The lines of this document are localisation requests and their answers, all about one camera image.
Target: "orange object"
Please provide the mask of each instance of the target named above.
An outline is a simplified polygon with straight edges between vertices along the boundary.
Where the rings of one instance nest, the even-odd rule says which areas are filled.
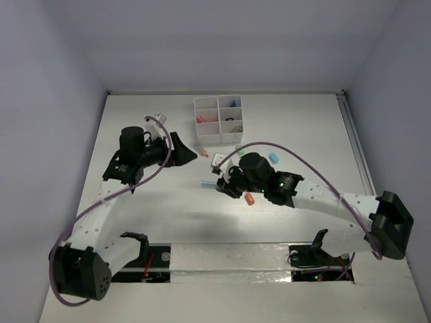
[[[145,266],[145,268],[143,270],[143,277],[142,277],[142,279],[145,279],[145,278],[148,277],[148,269],[151,267],[151,262],[153,261],[153,257],[154,257],[154,255],[152,254],[150,256],[150,259],[148,259],[148,263],[146,264],[146,266]]]
[[[207,152],[206,150],[204,150],[204,148],[202,148],[202,147],[200,146],[200,144],[196,143],[196,144],[195,144],[195,146],[194,146],[194,148],[195,148],[196,152],[197,152],[199,155],[201,155],[201,156],[203,156],[203,157],[209,157],[208,152]]]
[[[253,205],[255,203],[255,200],[254,200],[253,196],[251,196],[250,193],[246,193],[244,198],[247,201],[248,205]]]

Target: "white panel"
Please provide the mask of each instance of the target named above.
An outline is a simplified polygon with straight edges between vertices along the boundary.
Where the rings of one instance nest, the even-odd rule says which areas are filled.
[[[427,323],[411,283],[112,284],[79,309],[52,293],[40,323]]]
[[[415,219],[407,255],[431,318],[431,1],[402,0],[350,91],[378,193],[393,190]]]
[[[173,244],[171,271],[288,271],[287,244]]]
[[[106,91],[57,1],[0,1],[0,44],[0,322],[27,323],[76,216]]]
[[[397,0],[63,0],[109,89],[341,89]]]

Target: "small object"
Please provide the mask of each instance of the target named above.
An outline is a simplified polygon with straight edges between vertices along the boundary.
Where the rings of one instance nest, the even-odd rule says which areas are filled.
[[[236,149],[238,149],[238,148],[241,148],[241,146],[242,146],[242,144],[241,143],[239,143],[239,144],[237,144],[236,146],[235,146],[235,148]],[[238,155],[239,156],[242,156],[242,155],[244,155],[245,154],[245,151],[243,150],[243,149],[241,149],[239,152],[238,152]]]
[[[278,157],[277,157],[277,155],[275,153],[270,153],[269,154],[269,160],[271,160],[271,162],[273,164],[278,163]]]
[[[245,194],[244,198],[247,201],[248,205],[253,205],[255,203],[255,200],[254,200],[253,196],[251,196],[251,194],[249,192],[247,192]]]
[[[209,182],[207,180],[200,180],[199,183],[200,183],[201,187],[203,187],[203,188],[212,188],[212,189],[216,190],[218,187],[217,183]]]
[[[205,119],[204,119],[203,117],[198,116],[198,117],[196,118],[196,122],[197,122],[197,123],[205,123],[206,121],[205,121]]]
[[[290,259],[293,260],[293,261],[297,261],[299,259],[299,253],[298,253],[297,250],[293,250],[290,253]]]
[[[162,253],[162,260],[163,261],[169,261],[170,260],[170,253],[169,252],[163,252]]]
[[[204,148],[202,148],[199,144],[195,145],[195,149],[199,155],[203,157],[209,157],[208,152],[204,150]]]
[[[148,269],[151,267],[151,263],[153,261],[154,255],[152,254],[150,258],[148,259],[148,263],[146,264],[145,268],[143,269],[143,277],[142,279],[145,279],[148,277]]]
[[[234,130],[231,131],[231,133],[241,133],[242,132],[242,126],[236,126]]]
[[[232,158],[229,158],[228,160],[226,160],[226,162],[220,165],[223,159],[224,158],[221,153],[215,153],[213,155],[213,160],[211,160],[211,167],[213,169],[212,172],[217,175],[220,175],[222,173],[224,180],[226,182],[229,182],[229,170],[230,168],[234,167],[234,162],[232,161]]]

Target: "black mount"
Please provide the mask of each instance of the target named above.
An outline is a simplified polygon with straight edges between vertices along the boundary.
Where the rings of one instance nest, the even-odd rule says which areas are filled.
[[[149,255],[147,236],[125,232],[121,237],[141,242],[139,257],[133,262],[145,264]],[[76,250],[71,248],[70,244],[57,248],[53,273],[59,293],[96,301],[105,297],[112,281],[109,263],[93,252],[93,248]]]
[[[376,214],[370,214],[371,235],[380,244],[383,256],[401,260],[407,250],[413,217],[395,193],[384,191],[376,200],[380,203]]]
[[[197,154],[187,148],[178,137],[170,133],[173,150],[165,167],[182,166],[197,158]],[[168,146],[165,138],[151,138],[141,127],[127,127],[121,131],[120,149],[112,157],[103,180],[120,180],[122,184],[133,186],[143,177],[143,169],[165,160]]]

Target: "white organizer tray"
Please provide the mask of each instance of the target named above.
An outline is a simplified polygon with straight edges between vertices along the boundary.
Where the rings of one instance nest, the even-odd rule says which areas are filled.
[[[233,100],[236,107],[231,107]],[[241,142],[244,134],[241,96],[205,96],[195,98],[193,103],[197,140],[201,145]],[[205,122],[198,123],[198,118],[203,118]],[[237,127],[241,127],[242,131],[233,133]]]

